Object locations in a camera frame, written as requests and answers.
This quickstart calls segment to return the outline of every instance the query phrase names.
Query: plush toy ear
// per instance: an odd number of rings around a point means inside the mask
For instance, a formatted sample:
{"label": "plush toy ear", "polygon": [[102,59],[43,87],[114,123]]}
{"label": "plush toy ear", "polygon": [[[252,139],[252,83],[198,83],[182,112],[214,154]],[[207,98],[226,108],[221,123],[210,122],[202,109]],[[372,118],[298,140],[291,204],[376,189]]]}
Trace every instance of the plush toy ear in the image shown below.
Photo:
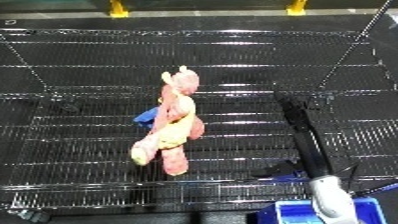
{"label": "plush toy ear", "polygon": [[169,84],[169,85],[173,86],[173,80],[171,79],[171,74],[169,72],[163,72],[162,80],[166,84]]}
{"label": "plush toy ear", "polygon": [[186,72],[188,70],[187,66],[182,65],[180,66],[180,72]]}

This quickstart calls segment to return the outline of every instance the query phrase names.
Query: plush toy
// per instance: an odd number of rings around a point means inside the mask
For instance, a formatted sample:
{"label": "plush toy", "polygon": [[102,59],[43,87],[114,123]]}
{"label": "plush toy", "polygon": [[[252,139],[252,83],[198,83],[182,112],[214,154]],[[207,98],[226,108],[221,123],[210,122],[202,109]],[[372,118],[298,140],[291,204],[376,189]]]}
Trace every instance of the plush toy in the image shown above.
{"label": "plush toy", "polygon": [[204,133],[204,124],[196,116],[195,102],[190,97],[199,86],[199,77],[181,66],[173,76],[163,73],[162,80],[165,85],[159,99],[160,106],[134,119],[151,131],[133,145],[130,155],[137,165],[145,166],[161,150],[165,172],[176,176],[188,170],[183,144],[188,138],[195,140]]}

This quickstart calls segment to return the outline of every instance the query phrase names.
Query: plush toy leg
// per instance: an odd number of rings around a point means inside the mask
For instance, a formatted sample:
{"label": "plush toy leg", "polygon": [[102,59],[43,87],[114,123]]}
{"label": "plush toy leg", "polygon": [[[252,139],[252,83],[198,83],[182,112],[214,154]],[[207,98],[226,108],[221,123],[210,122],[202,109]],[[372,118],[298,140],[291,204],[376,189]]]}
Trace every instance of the plush toy leg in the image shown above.
{"label": "plush toy leg", "polygon": [[147,165],[155,158],[158,151],[159,135],[152,134],[146,136],[141,141],[136,142],[130,151],[131,159],[140,166]]}
{"label": "plush toy leg", "polygon": [[188,171],[188,160],[182,145],[172,149],[163,149],[162,157],[163,169],[168,175],[178,176]]}

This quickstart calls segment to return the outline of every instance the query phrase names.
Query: yellow object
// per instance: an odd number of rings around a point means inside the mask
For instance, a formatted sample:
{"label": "yellow object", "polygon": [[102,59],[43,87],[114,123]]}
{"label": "yellow object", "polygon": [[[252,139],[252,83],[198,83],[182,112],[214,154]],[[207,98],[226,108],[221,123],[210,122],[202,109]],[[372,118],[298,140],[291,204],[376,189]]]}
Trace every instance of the yellow object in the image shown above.
{"label": "yellow object", "polygon": [[129,12],[124,9],[121,0],[111,0],[111,17],[125,18],[129,16]]}
{"label": "yellow object", "polygon": [[287,7],[287,14],[289,16],[304,16],[305,13],[305,4],[307,0],[293,0],[293,4]]}
{"label": "yellow object", "polygon": [[178,95],[180,106],[189,111],[180,120],[169,123],[160,130],[159,149],[171,149],[187,142],[196,114],[195,102],[189,96]]}

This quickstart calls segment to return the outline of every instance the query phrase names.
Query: blue fabric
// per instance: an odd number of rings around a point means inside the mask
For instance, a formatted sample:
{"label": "blue fabric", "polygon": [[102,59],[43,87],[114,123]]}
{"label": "blue fabric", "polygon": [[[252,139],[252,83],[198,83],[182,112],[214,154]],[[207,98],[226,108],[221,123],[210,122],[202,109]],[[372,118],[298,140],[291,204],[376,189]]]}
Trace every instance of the blue fabric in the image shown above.
{"label": "blue fabric", "polygon": [[151,129],[153,127],[153,122],[158,114],[159,107],[152,108],[145,111],[144,113],[138,115],[133,119],[133,122],[138,123],[139,126]]}

